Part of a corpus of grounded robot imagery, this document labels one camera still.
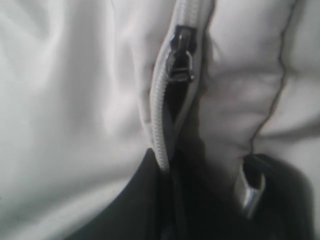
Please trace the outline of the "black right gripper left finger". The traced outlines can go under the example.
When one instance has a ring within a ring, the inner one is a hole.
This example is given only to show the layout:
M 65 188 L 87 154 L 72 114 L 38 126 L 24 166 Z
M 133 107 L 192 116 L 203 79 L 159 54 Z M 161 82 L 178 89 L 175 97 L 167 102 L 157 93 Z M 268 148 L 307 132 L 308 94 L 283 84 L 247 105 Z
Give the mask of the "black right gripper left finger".
M 68 240 L 173 240 L 170 205 L 152 149 L 122 192 L 94 219 L 67 236 Z

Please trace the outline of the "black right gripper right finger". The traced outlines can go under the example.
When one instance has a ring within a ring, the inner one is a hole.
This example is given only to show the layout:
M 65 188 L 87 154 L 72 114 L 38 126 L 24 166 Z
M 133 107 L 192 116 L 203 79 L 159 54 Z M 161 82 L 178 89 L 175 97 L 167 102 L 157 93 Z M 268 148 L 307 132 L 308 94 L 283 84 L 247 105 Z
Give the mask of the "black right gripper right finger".
M 311 184 L 293 166 L 247 154 L 229 203 L 218 199 L 180 151 L 174 156 L 179 240 L 314 240 Z

